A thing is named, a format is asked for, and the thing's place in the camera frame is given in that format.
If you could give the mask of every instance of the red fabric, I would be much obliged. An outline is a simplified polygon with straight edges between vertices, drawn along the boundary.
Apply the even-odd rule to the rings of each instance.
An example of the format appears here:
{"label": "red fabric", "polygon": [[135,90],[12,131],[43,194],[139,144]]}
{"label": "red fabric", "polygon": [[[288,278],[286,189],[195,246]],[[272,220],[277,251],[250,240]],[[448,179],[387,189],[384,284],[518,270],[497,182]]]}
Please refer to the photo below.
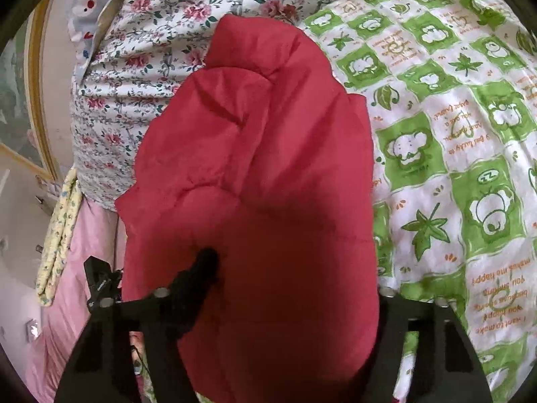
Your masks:
{"label": "red fabric", "polygon": [[149,126],[116,201],[124,298],[213,247],[219,282],[179,346],[194,388],[216,403],[335,403],[378,321],[364,98],[272,19],[225,16],[205,62]]}

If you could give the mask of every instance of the cartoon bear print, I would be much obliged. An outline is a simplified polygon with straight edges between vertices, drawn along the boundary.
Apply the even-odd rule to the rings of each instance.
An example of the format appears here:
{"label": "cartoon bear print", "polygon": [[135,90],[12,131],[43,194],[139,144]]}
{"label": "cartoon bear print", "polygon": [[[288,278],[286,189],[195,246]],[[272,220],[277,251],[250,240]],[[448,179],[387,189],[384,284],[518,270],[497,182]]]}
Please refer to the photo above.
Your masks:
{"label": "cartoon bear print", "polygon": [[509,188],[483,195],[470,204],[470,213],[487,236],[500,235],[508,226],[507,213],[515,196]]}
{"label": "cartoon bear print", "polygon": [[509,101],[498,101],[496,103],[492,101],[489,104],[489,112],[492,114],[492,119],[499,126],[514,127],[522,122],[522,116],[516,103],[509,103]]}
{"label": "cartoon bear print", "polygon": [[401,165],[406,167],[412,162],[417,162],[422,157],[422,148],[427,145],[427,135],[422,131],[413,134],[404,134],[390,141],[386,151],[393,157],[399,159]]}
{"label": "cartoon bear print", "polygon": [[364,74],[373,75],[375,74],[375,71],[377,71],[378,66],[372,56],[364,56],[352,62],[349,65],[349,69],[351,70],[351,74],[354,76]]}
{"label": "cartoon bear print", "polygon": [[427,44],[432,44],[433,42],[441,42],[447,37],[449,37],[448,31],[444,29],[439,29],[433,25],[423,26],[422,32],[422,40]]}
{"label": "cartoon bear print", "polygon": [[72,12],[76,16],[90,16],[95,10],[97,0],[76,0]]}
{"label": "cartoon bear print", "polygon": [[332,14],[325,13],[323,16],[320,16],[319,18],[315,18],[311,23],[314,26],[325,27],[328,24],[330,24],[330,21],[332,21]]}

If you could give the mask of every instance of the wall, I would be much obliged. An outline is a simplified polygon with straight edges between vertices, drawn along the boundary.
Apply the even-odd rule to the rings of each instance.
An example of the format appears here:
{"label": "wall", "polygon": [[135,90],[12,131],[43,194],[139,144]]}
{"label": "wall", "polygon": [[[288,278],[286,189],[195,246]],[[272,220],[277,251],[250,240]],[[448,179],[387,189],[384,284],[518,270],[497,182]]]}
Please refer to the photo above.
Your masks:
{"label": "wall", "polygon": [[42,46],[41,89],[52,155],[60,165],[73,162],[69,99],[75,48],[67,32],[68,0],[52,0]]}
{"label": "wall", "polygon": [[0,254],[0,343],[17,373],[23,377],[28,358],[25,323],[40,322],[34,282],[49,217],[35,195],[34,175],[9,158],[0,157],[0,238],[8,248]]}

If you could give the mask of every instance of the green checkered bedding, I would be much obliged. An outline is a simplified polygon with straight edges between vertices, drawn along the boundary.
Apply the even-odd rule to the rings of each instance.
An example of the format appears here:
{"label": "green checkered bedding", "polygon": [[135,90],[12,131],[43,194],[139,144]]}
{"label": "green checkered bedding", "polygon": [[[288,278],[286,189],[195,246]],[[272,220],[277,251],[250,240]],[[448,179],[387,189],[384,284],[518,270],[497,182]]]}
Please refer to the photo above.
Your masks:
{"label": "green checkered bedding", "polygon": [[[305,19],[374,140],[380,284],[444,297],[493,399],[536,358],[537,69],[503,0],[338,0]],[[404,400],[416,335],[395,397]]]}

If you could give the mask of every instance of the bed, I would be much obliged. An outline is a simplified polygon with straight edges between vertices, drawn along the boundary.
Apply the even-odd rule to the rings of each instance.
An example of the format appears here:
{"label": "bed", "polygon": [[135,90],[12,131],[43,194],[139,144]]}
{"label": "bed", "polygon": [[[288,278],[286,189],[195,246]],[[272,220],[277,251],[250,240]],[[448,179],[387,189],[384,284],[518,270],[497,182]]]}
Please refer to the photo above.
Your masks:
{"label": "bed", "polygon": [[[504,0],[117,6],[72,86],[75,165],[89,200],[113,211],[133,184],[149,123],[203,67],[225,13],[294,24],[325,52],[347,91],[367,98],[379,284],[414,300],[447,298],[495,403],[515,394],[537,358],[537,48]],[[415,348],[409,334],[399,401]],[[146,391],[151,397],[148,380]]]}

